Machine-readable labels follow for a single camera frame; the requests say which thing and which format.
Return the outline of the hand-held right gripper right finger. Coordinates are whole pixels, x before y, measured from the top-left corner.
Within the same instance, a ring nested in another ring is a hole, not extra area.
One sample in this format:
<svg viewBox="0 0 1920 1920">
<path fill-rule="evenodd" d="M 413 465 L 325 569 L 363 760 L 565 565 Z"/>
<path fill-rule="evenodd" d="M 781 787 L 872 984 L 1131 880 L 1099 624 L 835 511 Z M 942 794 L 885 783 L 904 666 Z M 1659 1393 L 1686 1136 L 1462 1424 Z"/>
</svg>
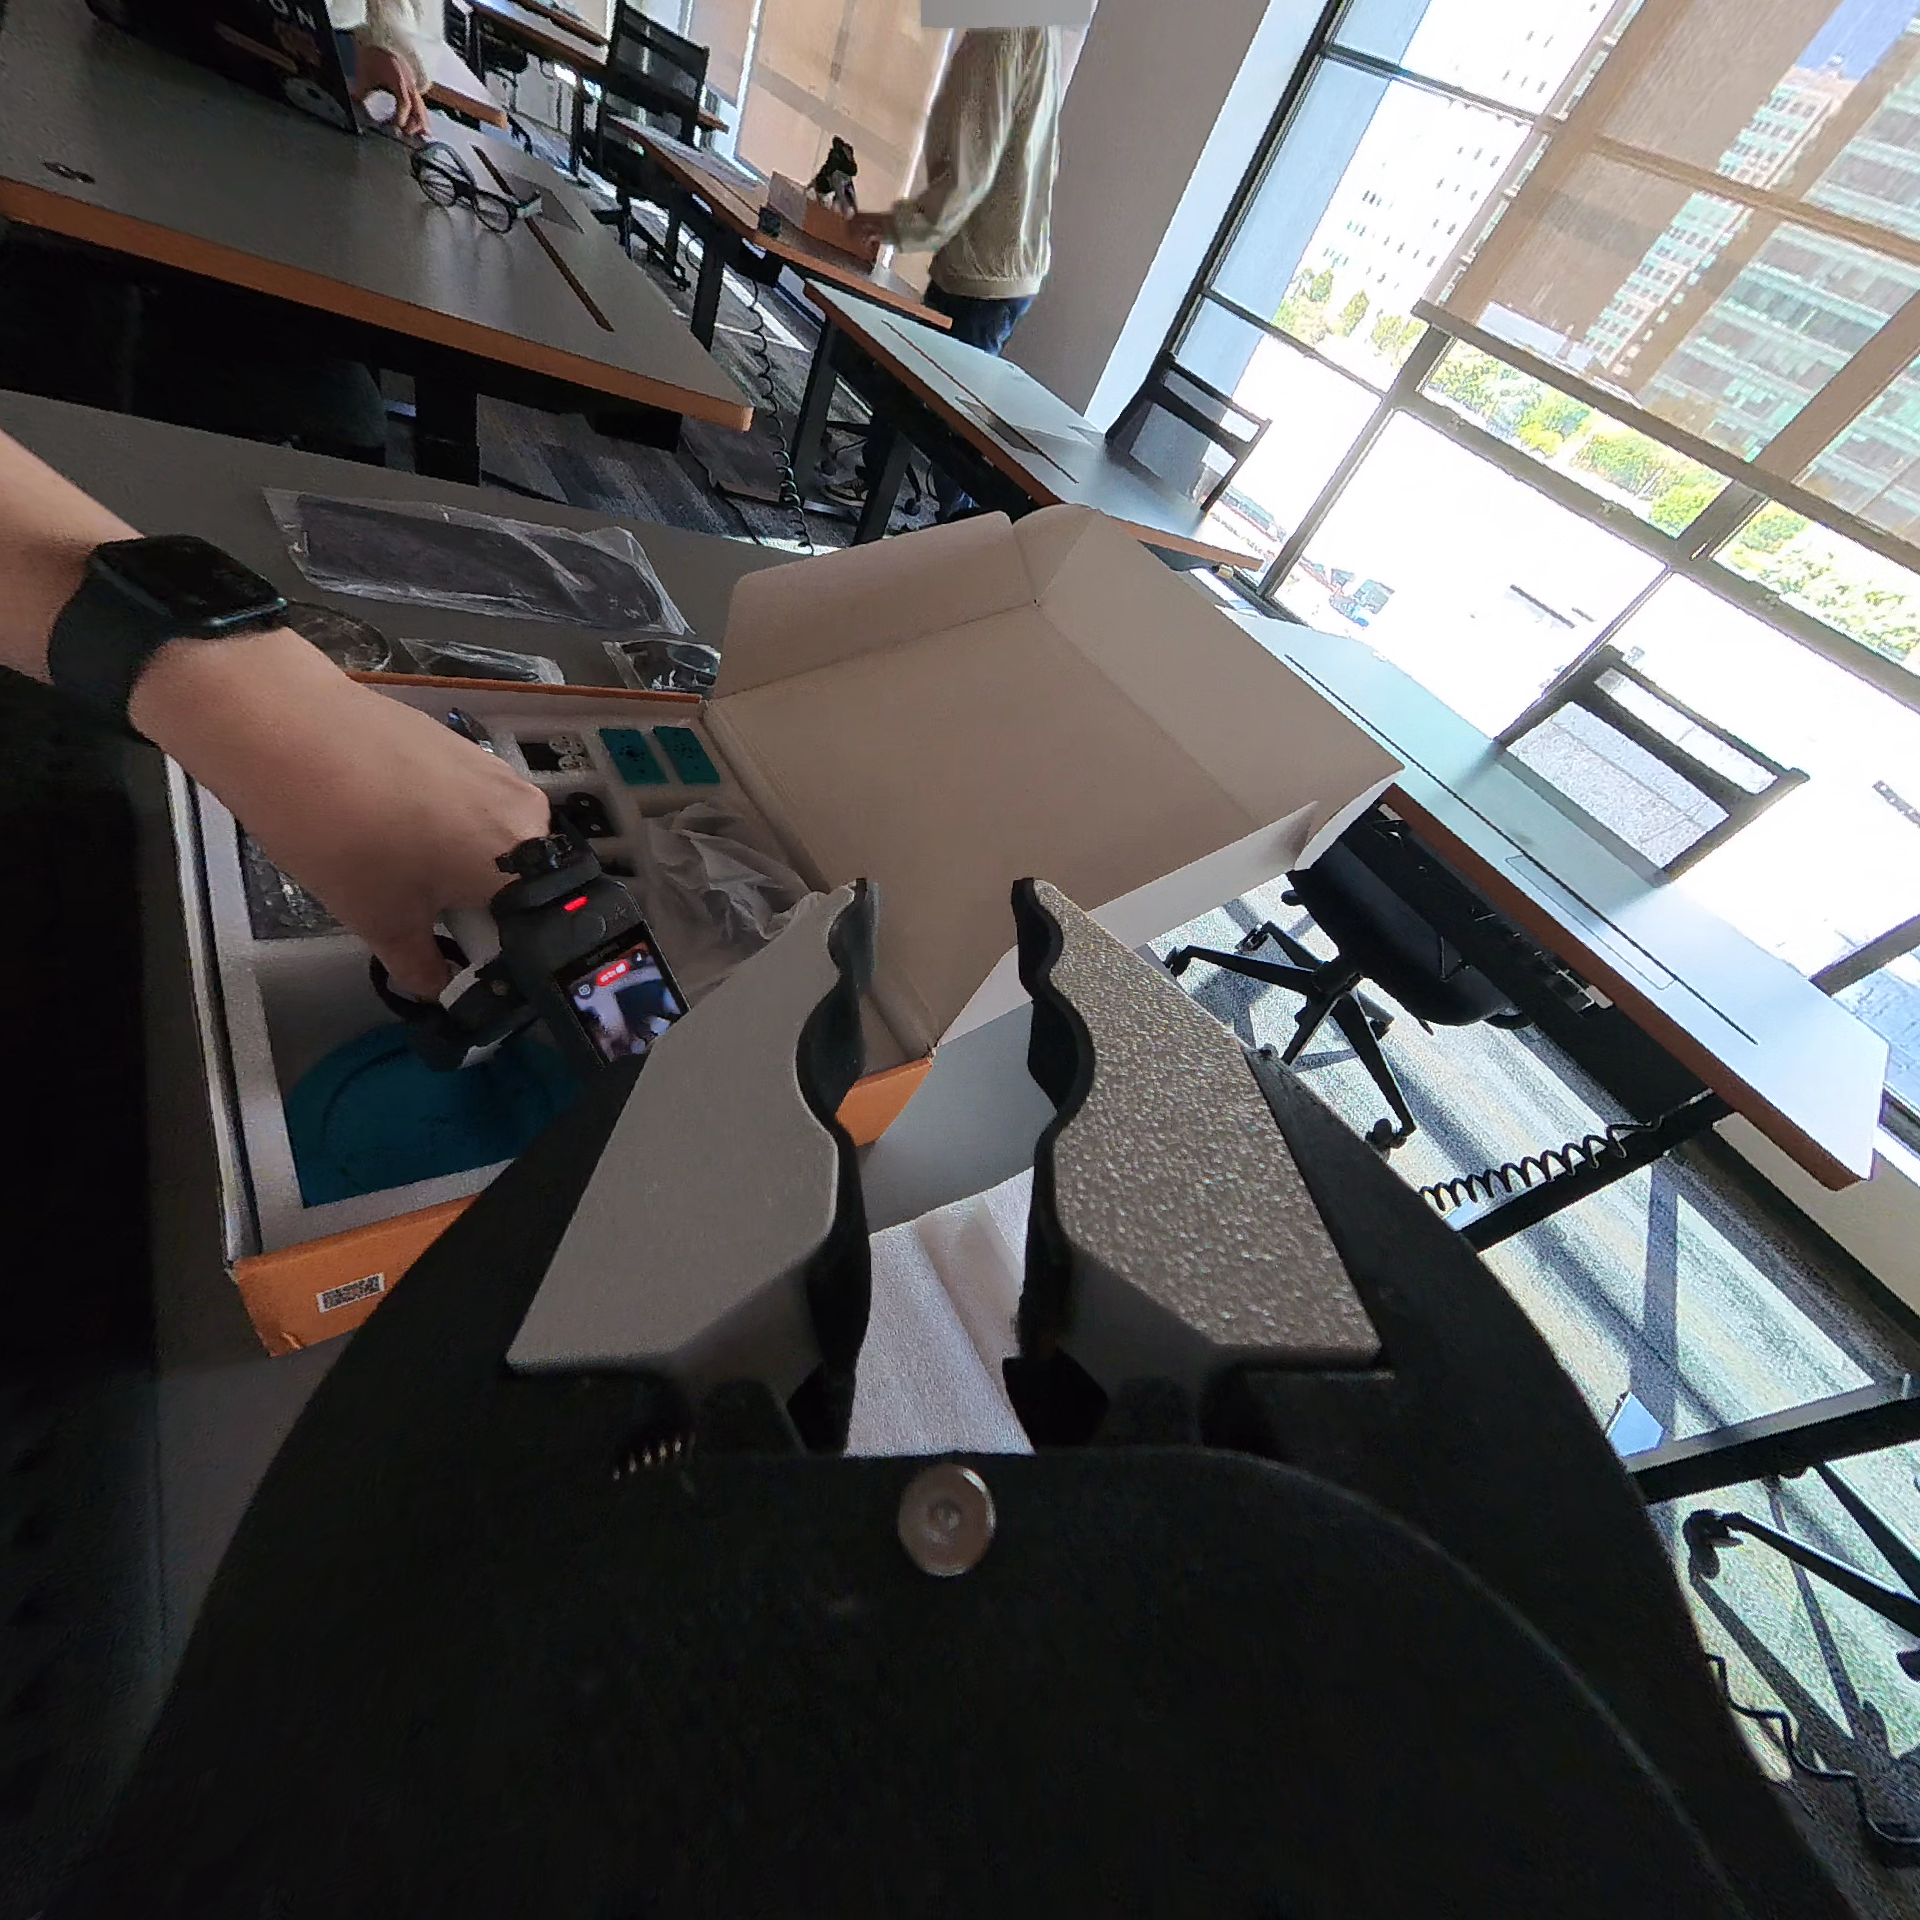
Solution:
<svg viewBox="0 0 1920 1920">
<path fill-rule="evenodd" d="M 1047 880 L 1013 894 L 1030 1174 L 1020 1359 L 1369 1369 L 1380 1334 L 1252 1053 Z"/>
</svg>

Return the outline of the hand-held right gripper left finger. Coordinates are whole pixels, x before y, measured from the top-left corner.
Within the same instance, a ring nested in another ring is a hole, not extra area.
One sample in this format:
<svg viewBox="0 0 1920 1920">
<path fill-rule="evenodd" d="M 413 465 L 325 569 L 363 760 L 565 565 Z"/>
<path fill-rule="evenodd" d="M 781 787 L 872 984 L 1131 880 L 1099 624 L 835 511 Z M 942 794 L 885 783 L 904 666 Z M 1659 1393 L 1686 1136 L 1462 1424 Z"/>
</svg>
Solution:
<svg viewBox="0 0 1920 1920">
<path fill-rule="evenodd" d="M 521 1373 L 621 1371 L 685 1403 L 737 1379 L 848 1410 L 872 1270 L 839 1107 L 865 1070 L 879 897 L 853 880 L 649 1051 L 508 1347 Z"/>
</svg>

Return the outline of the orange cardboard kit box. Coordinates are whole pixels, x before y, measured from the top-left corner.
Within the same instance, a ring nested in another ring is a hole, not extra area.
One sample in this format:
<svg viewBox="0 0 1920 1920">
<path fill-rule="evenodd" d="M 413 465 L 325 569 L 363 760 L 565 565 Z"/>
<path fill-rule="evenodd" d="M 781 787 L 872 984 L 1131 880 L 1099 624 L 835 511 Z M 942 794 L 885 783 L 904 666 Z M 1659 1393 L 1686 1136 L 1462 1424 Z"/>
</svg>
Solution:
<svg viewBox="0 0 1920 1920">
<path fill-rule="evenodd" d="M 870 1070 L 841 1107 L 856 1144 L 904 1111 L 940 1045 L 1017 1003 L 1015 880 L 1052 880 L 1139 949 L 1312 864 L 1400 771 L 1211 592 L 1070 506 L 740 578 L 703 701 L 476 682 L 465 705 L 526 775 L 516 736 L 583 737 L 590 771 L 536 779 L 605 800 L 632 877 L 639 821 L 709 800 L 751 815 L 814 894 L 878 883 Z M 623 783 L 596 730 L 657 723 L 696 728 L 725 782 L 681 783 L 661 755 L 672 783 Z M 251 937 L 236 817 L 164 777 L 224 1263 L 264 1352 L 302 1352 L 359 1328 L 504 1161 L 302 1191 L 284 1099 L 387 1010 L 341 930 Z"/>
</svg>

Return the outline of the person's left forearm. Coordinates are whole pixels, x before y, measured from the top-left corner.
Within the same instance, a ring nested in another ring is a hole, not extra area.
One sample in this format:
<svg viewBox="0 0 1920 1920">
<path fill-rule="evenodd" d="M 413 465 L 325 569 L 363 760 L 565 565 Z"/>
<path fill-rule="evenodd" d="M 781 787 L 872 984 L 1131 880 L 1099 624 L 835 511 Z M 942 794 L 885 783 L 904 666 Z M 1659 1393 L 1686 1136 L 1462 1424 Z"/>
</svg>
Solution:
<svg viewBox="0 0 1920 1920">
<path fill-rule="evenodd" d="M 100 543 L 133 528 L 3 433 L 3 665 L 48 682 L 48 641 Z"/>
</svg>

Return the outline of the crumpled clear plastic bag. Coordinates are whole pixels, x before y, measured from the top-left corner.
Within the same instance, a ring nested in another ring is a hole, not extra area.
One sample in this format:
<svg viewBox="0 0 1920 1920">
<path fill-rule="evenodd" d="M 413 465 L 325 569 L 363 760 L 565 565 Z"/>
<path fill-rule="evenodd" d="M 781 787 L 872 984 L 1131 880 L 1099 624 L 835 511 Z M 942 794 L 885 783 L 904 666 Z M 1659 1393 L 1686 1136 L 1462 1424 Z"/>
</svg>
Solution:
<svg viewBox="0 0 1920 1920">
<path fill-rule="evenodd" d="M 639 821 L 635 896 L 673 967 L 720 975 L 776 939 L 811 897 L 811 883 L 751 839 L 753 824 L 709 800 Z"/>
</svg>

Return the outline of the white foam sheet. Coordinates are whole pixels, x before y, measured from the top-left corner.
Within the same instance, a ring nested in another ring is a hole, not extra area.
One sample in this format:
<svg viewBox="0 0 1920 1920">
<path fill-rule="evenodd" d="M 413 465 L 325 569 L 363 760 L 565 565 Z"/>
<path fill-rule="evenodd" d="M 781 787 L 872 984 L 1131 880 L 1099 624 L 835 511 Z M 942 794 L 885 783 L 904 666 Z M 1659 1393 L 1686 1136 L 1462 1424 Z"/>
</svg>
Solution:
<svg viewBox="0 0 1920 1920">
<path fill-rule="evenodd" d="M 1033 1449 L 1000 1371 L 1017 1352 L 1030 1187 L 1024 1169 L 870 1235 L 853 1456 Z"/>
</svg>

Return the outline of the black office chair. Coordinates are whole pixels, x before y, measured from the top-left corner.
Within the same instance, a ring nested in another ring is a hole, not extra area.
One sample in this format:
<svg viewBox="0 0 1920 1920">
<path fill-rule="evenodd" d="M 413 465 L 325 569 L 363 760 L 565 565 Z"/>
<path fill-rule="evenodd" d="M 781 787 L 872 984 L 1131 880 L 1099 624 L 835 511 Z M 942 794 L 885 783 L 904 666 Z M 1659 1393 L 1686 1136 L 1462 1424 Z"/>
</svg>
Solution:
<svg viewBox="0 0 1920 1920">
<path fill-rule="evenodd" d="M 707 47 L 649 18 L 641 3 L 612 3 L 598 102 L 583 151 L 591 171 L 612 183 L 620 201 L 644 194 L 653 171 L 639 152 L 639 134 L 621 127 L 647 125 L 685 146 L 695 143 L 707 66 Z"/>
<path fill-rule="evenodd" d="M 1286 877 L 1286 899 L 1302 907 L 1329 937 L 1332 958 L 1315 958 L 1279 923 L 1261 920 L 1229 951 L 1179 945 L 1166 955 L 1164 967 L 1181 975 L 1189 965 L 1205 961 L 1299 993 L 1302 1007 L 1283 1051 L 1285 1065 L 1293 1065 L 1320 1023 L 1332 1019 L 1389 1107 L 1389 1117 L 1367 1133 L 1373 1150 L 1389 1153 L 1420 1125 L 1377 1045 L 1392 1026 L 1392 1014 L 1363 998 L 1363 981 L 1387 989 L 1423 1026 L 1497 1023 L 1521 1030 L 1532 1023 L 1521 1007 L 1502 997 L 1500 986 L 1403 897 L 1400 880 L 1435 873 L 1435 864 L 1414 845 L 1407 827 L 1351 827 L 1332 850 Z"/>
</svg>

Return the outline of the large bag of black parts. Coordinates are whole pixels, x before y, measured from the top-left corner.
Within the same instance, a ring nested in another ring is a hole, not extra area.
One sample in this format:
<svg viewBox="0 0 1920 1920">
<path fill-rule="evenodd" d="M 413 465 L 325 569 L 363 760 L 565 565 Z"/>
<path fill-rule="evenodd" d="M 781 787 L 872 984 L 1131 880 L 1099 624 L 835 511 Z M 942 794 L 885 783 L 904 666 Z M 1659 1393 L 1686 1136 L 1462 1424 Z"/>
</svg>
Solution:
<svg viewBox="0 0 1920 1920">
<path fill-rule="evenodd" d="M 472 616 L 593 633 L 687 634 L 639 541 L 439 505 L 267 487 L 262 498 L 309 582 Z"/>
</svg>

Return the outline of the black smartwatch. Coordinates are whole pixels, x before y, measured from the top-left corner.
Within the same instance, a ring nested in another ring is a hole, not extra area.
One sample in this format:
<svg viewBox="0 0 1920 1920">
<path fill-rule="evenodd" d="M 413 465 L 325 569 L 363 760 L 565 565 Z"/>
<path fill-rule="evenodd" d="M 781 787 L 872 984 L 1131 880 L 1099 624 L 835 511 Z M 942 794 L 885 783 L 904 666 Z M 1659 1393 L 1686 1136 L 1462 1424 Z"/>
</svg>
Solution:
<svg viewBox="0 0 1920 1920">
<path fill-rule="evenodd" d="M 97 543 L 46 643 L 51 682 L 118 736 L 136 680 L 173 640 L 232 640 L 284 624 L 286 595 L 245 561 L 193 534 Z"/>
</svg>

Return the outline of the large window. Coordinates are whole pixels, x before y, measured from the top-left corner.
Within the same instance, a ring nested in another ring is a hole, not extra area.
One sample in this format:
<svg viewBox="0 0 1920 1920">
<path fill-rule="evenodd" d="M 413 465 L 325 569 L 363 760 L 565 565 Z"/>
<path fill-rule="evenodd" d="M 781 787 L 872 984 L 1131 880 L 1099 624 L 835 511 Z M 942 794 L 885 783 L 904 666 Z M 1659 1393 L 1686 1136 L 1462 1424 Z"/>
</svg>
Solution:
<svg viewBox="0 0 1920 1920">
<path fill-rule="evenodd" d="M 1329 3 L 1169 343 L 1254 592 L 1488 736 L 1603 641 L 1808 782 L 1685 877 L 1916 1099 L 1916 541 L 1439 307 L 1635 3 Z"/>
</svg>

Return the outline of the brown cardboard box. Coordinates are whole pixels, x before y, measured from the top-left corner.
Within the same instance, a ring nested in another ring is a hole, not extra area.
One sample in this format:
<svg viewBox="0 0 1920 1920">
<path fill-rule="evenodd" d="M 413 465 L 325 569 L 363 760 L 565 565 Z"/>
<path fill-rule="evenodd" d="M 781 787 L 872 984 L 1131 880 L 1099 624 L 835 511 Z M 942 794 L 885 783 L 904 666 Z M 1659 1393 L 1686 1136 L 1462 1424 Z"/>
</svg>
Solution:
<svg viewBox="0 0 1920 1920">
<path fill-rule="evenodd" d="M 808 195 L 808 181 L 769 174 L 765 205 L 776 215 L 781 229 L 801 232 L 827 249 L 864 259 L 875 259 L 879 250 L 879 239 L 860 229 L 860 215 L 846 219 L 836 209 L 814 201 Z"/>
</svg>

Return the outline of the black eyeglasses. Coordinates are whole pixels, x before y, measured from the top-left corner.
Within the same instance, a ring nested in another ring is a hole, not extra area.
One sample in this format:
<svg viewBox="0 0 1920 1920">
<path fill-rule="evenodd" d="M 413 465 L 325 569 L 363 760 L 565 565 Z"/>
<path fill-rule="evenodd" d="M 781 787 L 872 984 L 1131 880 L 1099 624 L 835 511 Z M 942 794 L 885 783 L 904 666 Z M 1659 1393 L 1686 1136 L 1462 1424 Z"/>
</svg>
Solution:
<svg viewBox="0 0 1920 1920">
<path fill-rule="evenodd" d="M 409 149 L 409 167 L 417 189 L 439 207 L 468 207 L 491 232 L 512 232 L 523 202 L 499 186 L 479 184 L 468 162 L 445 141 L 420 139 Z"/>
</svg>

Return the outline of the black printed box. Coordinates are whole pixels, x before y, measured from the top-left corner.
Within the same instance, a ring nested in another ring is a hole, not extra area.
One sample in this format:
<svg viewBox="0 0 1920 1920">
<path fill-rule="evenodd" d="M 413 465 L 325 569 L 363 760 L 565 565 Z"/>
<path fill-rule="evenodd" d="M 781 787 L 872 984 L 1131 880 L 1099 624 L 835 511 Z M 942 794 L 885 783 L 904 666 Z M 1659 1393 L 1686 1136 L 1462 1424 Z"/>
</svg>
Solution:
<svg viewBox="0 0 1920 1920">
<path fill-rule="evenodd" d="M 87 2 L 87 11 L 326 127 L 365 127 L 325 2 Z"/>
</svg>

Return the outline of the beige roller blind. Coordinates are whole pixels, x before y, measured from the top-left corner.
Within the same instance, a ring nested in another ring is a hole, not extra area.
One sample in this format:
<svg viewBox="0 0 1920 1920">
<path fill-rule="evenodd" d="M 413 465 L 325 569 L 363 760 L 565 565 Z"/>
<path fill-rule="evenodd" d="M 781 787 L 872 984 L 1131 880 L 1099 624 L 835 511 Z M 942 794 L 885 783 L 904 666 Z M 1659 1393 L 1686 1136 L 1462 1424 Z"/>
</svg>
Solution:
<svg viewBox="0 0 1920 1920">
<path fill-rule="evenodd" d="M 1916 541 L 1916 3 L 1635 3 L 1453 320 Z"/>
</svg>

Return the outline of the black frame chair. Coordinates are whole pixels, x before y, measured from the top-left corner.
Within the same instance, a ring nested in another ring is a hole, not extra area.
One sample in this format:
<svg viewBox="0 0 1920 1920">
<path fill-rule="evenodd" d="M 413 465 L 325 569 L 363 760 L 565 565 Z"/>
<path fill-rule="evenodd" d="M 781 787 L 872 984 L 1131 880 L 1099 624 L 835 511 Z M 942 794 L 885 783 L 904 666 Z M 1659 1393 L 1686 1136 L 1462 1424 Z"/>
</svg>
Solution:
<svg viewBox="0 0 1920 1920">
<path fill-rule="evenodd" d="M 1808 782 L 1611 641 L 1557 675 L 1494 743 L 1663 875 L 1686 873 Z"/>
<path fill-rule="evenodd" d="M 1152 414 L 1164 414 L 1189 435 L 1209 442 L 1229 467 L 1238 467 L 1260 448 L 1269 421 L 1244 408 L 1235 395 L 1211 386 L 1179 363 L 1174 349 L 1161 349 L 1143 383 L 1105 427 L 1109 448 L 1133 451 Z"/>
</svg>

